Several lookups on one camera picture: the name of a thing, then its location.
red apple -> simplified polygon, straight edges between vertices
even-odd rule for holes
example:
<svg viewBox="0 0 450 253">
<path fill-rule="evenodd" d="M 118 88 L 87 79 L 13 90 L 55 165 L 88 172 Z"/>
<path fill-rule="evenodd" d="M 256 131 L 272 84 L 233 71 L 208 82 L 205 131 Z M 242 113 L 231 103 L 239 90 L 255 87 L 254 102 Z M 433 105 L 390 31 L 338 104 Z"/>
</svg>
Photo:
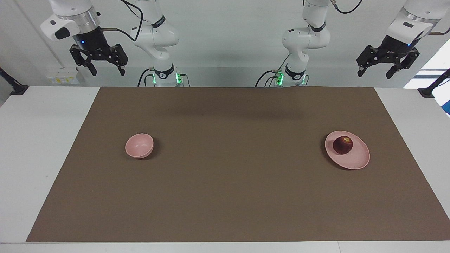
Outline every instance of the red apple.
<svg viewBox="0 0 450 253">
<path fill-rule="evenodd" d="M 338 154 L 348 154 L 353 148 L 353 141 L 348 136 L 341 136 L 333 142 L 333 149 Z"/>
</svg>

brown mat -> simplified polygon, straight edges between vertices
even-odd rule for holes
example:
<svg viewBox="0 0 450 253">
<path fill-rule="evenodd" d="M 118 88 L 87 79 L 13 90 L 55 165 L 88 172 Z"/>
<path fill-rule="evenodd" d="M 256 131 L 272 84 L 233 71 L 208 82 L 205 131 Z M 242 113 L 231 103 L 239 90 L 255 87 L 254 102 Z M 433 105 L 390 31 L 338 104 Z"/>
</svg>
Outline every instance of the brown mat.
<svg viewBox="0 0 450 253">
<path fill-rule="evenodd" d="M 357 134 L 359 171 L 324 151 Z M 124 151 L 140 132 L 146 160 Z M 450 240 L 371 88 L 101 88 L 28 242 Z"/>
</svg>

pink bowl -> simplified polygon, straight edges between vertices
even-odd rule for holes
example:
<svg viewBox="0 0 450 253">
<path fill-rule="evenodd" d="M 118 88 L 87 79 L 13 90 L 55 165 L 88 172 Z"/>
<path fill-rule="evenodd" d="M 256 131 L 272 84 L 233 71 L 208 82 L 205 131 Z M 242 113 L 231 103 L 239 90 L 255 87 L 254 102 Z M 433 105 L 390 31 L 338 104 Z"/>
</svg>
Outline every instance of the pink bowl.
<svg viewBox="0 0 450 253">
<path fill-rule="evenodd" d="M 125 144 L 126 153 L 135 159 L 143 159 L 153 151 L 153 138 L 148 134 L 132 136 Z"/>
<path fill-rule="evenodd" d="M 353 141 L 353 148 L 348 154 L 338 154 L 333 149 L 333 142 L 341 136 L 348 136 Z M 329 134 L 325 140 L 325 149 L 335 163 L 346 169 L 359 170 L 366 167 L 370 161 L 367 145 L 358 136 L 349 132 L 336 131 Z"/>
</svg>

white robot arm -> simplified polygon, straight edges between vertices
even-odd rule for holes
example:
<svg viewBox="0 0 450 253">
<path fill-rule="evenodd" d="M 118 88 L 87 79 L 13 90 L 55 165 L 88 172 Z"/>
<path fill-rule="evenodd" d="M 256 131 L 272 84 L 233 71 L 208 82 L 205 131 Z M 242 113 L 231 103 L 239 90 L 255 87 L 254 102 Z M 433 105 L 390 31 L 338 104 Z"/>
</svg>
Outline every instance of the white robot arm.
<svg viewBox="0 0 450 253">
<path fill-rule="evenodd" d="M 388 79 L 397 71 L 410 68 L 420 55 L 414 46 L 432 32 L 449 7 L 450 0 L 408 0 L 387 29 L 381 46 L 367 46 L 356 60 L 358 76 L 378 63 L 394 63 L 386 74 Z"/>
<path fill-rule="evenodd" d="M 330 0 L 306 0 L 303 19 L 309 26 L 289 29 L 284 33 L 283 45 L 289 50 L 289 59 L 275 87 L 299 85 L 309 60 L 303 51 L 324 48 L 330 42 L 330 32 L 325 27 L 329 4 Z"/>
<path fill-rule="evenodd" d="M 53 41 L 72 36 L 76 45 L 70 53 L 78 66 L 89 68 L 92 75 L 97 70 L 91 63 L 107 61 L 117 66 L 121 75 L 125 75 L 128 63 L 122 46 L 109 46 L 100 28 L 99 13 L 95 12 L 90 0 L 49 0 L 53 10 L 46 21 L 41 24 L 44 34 Z"/>
<path fill-rule="evenodd" d="M 135 45 L 154 58 L 154 85 L 157 87 L 180 86 L 178 72 L 171 61 L 170 54 L 164 48 L 178 44 L 180 41 L 178 31 L 166 21 L 158 0 L 135 0 L 135 3 L 142 10 L 145 22 Z M 131 35 L 135 36 L 136 33 L 137 29 L 133 28 Z"/>
</svg>

